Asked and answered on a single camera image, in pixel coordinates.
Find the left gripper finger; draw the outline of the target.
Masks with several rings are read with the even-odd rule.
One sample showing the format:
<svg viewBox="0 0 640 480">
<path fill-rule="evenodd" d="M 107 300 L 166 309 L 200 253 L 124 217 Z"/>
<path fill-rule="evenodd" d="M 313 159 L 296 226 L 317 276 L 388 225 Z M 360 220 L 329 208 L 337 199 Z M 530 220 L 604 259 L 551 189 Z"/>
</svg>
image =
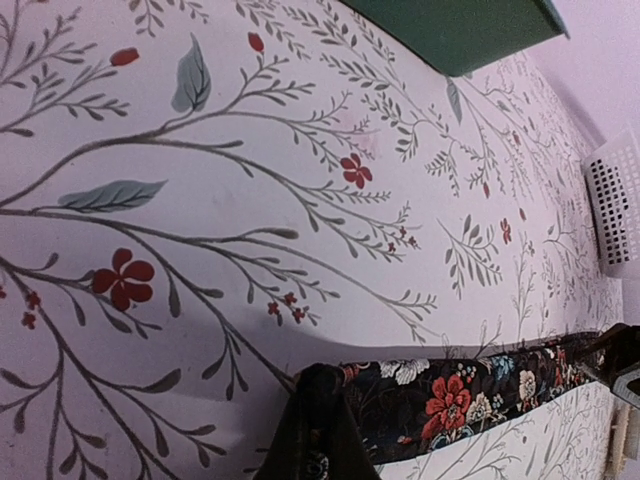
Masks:
<svg viewBox="0 0 640 480">
<path fill-rule="evenodd" d="M 256 479 L 378 479 L 344 394 L 343 371 L 300 372 Z"/>
</svg>

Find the dark floral necktie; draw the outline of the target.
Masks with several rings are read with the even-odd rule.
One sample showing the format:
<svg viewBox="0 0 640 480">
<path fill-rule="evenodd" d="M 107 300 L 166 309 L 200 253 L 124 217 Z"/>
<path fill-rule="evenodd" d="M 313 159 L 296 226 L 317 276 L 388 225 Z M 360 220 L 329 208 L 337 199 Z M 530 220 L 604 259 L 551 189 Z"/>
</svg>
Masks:
<svg viewBox="0 0 640 480">
<path fill-rule="evenodd" d="M 580 332 L 470 358 L 341 365 L 347 404 L 373 464 L 412 459 L 483 433 L 588 383 Z"/>
</svg>

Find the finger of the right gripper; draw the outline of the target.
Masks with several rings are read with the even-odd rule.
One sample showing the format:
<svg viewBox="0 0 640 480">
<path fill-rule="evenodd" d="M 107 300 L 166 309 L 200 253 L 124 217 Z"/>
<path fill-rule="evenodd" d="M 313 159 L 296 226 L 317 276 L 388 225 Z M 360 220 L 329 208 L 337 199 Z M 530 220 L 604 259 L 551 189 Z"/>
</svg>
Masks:
<svg viewBox="0 0 640 480">
<path fill-rule="evenodd" d="M 604 361 L 591 367 L 586 359 L 603 352 Z M 639 326 L 617 323 L 579 352 L 579 363 L 588 376 L 606 385 L 629 405 L 639 404 Z"/>
</svg>

